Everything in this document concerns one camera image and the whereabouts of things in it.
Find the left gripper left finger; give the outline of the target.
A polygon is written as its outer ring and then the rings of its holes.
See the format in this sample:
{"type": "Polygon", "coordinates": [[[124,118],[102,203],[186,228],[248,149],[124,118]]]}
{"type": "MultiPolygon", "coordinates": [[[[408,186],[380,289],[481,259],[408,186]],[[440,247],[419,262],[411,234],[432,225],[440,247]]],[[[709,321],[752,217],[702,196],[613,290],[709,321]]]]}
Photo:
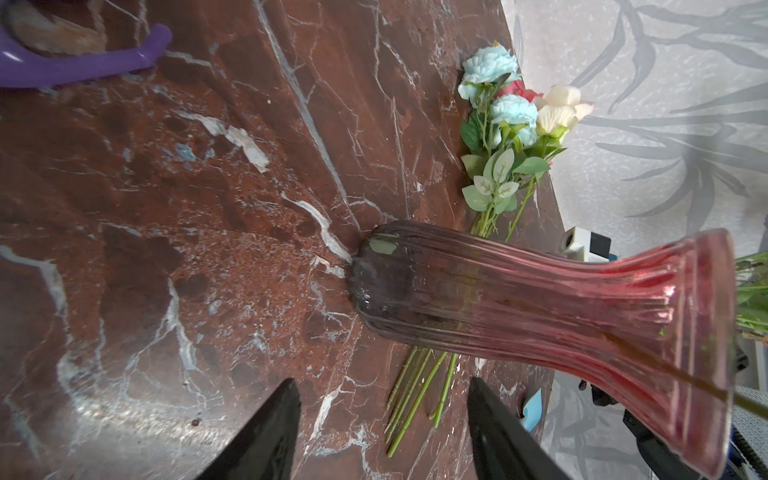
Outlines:
{"type": "Polygon", "coordinates": [[[290,479],[300,417],[300,394],[287,378],[197,478],[290,479]]]}

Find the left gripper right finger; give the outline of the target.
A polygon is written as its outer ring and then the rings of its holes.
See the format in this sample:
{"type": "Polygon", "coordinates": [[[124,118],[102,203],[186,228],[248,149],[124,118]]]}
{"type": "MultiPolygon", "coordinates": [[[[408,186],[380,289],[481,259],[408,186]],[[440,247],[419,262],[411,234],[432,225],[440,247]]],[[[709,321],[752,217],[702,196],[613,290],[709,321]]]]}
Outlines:
{"type": "Polygon", "coordinates": [[[467,411],[479,480],[568,479],[479,377],[471,378],[467,411]]]}

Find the dark red glass vase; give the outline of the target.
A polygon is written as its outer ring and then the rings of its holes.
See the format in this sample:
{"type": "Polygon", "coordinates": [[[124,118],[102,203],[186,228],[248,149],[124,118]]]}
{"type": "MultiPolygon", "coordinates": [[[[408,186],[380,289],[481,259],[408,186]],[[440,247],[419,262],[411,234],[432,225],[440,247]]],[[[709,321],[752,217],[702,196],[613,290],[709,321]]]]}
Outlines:
{"type": "Polygon", "coordinates": [[[376,228],[350,294],[377,334],[569,373],[714,479],[726,464],[736,286],[724,229],[583,263],[414,221],[376,228]]]}

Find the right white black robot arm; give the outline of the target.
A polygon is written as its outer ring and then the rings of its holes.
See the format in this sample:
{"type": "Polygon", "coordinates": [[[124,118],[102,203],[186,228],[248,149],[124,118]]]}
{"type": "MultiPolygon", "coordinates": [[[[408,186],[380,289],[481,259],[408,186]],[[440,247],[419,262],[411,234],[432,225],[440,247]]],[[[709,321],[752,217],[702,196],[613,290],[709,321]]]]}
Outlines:
{"type": "MultiPolygon", "coordinates": [[[[635,437],[641,457],[658,479],[702,479],[628,410],[624,411],[623,423],[635,437]]],[[[757,440],[748,440],[733,425],[721,479],[747,479],[748,470],[754,472],[758,479],[766,479],[767,459],[759,453],[757,440]]]]}

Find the flower bunch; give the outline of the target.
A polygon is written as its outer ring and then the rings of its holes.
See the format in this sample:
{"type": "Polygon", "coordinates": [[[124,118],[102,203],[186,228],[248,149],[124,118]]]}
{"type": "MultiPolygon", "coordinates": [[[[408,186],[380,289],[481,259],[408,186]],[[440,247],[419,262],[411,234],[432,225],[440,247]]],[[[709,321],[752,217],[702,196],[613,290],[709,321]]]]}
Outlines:
{"type": "MultiPolygon", "coordinates": [[[[464,61],[457,91],[470,104],[460,126],[469,150],[461,161],[470,182],[461,193],[475,214],[470,231],[488,238],[497,232],[498,220],[511,212],[514,219],[507,232],[512,234],[554,158],[564,151],[565,136],[595,106],[576,86],[555,85],[545,93],[527,88],[517,56],[500,43],[464,61]]],[[[411,349],[387,400],[389,457],[397,452],[433,380],[444,373],[438,404],[429,416],[439,424],[459,358],[426,347],[411,349]]]]}

